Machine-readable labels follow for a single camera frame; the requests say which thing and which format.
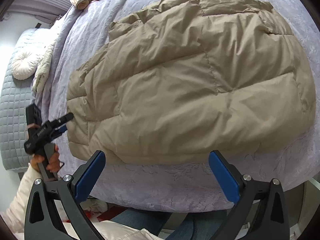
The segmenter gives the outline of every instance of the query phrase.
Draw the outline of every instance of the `jacket sleeve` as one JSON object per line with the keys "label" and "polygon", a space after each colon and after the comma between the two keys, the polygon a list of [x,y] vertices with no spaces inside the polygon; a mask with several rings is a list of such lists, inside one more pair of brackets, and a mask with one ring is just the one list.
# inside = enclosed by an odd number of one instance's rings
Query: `jacket sleeve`
{"label": "jacket sleeve", "polygon": [[29,168],[20,182],[17,195],[14,197],[9,208],[5,212],[1,212],[4,222],[12,233],[22,233],[24,231],[27,204],[33,182],[37,178],[41,178],[41,174],[35,171],[29,164]]}

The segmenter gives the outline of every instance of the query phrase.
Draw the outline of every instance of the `metal bolt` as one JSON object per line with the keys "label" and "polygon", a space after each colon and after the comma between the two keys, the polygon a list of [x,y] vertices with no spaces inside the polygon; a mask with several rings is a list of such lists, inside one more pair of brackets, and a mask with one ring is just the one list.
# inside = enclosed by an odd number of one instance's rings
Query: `metal bolt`
{"label": "metal bolt", "polygon": [[246,180],[246,181],[250,181],[252,178],[251,178],[250,175],[244,174],[244,175],[243,175],[243,179]]}
{"label": "metal bolt", "polygon": [[64,180],[64,181],[69,181],[69,180],[71,180],[71,175],[66,175],[66,176],[64,176],[64,177],[63,177],[63,180]]}
{"label": "metal bolt", "polygon": [[279,179],[273,179],[272,182],[273,182],[273,184],[275,184],[275,185],[279,185],[279,184],[280,184]]}
{"label": "metal bolt", "polygon": [[39,185],[40,183],[41,183],[41,179],[36,179],[36,180],[35,180],[35,184],[36,184],[36,185]]}

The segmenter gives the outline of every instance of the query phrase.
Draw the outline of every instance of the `white pleated pillow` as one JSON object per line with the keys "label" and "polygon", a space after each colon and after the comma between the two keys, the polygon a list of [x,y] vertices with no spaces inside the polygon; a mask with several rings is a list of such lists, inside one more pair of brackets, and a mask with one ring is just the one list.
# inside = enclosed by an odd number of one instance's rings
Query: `white pleated pillow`
{"label": "white pleated pillow", "polygon": [[35,48],[19,50],[11,62],[12,76],[19,80],[31,77],[37,69],[40,54]]}

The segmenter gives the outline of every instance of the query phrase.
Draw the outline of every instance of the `jeans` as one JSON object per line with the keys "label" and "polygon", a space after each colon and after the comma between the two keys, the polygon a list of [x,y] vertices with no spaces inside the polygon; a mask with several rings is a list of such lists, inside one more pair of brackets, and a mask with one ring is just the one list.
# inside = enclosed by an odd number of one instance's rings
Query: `jeans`
{"label": "jeans", "polygon": [[[157,236],[171,213],[127,209],[111,221]],[[227,217],[226,210],[189,213],[181,225],[166,240],[209,240]]]}

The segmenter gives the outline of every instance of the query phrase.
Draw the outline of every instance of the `quilted headboard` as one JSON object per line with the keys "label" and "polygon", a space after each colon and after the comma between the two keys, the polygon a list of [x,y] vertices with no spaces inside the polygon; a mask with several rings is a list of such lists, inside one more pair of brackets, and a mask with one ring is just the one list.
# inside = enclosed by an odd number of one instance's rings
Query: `quilted headboard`
{"label": "quilted headboard", "polygon": [[11,62],[14,55],[25,46],[42,48],[49,29],[28,29],[22,33],[14,48],[5,73],[0,97],[0,152],[6,170],[24,171],[29,156],[24,151],[26,110],[30,104],[33,76],[25,80],[12,77]]}

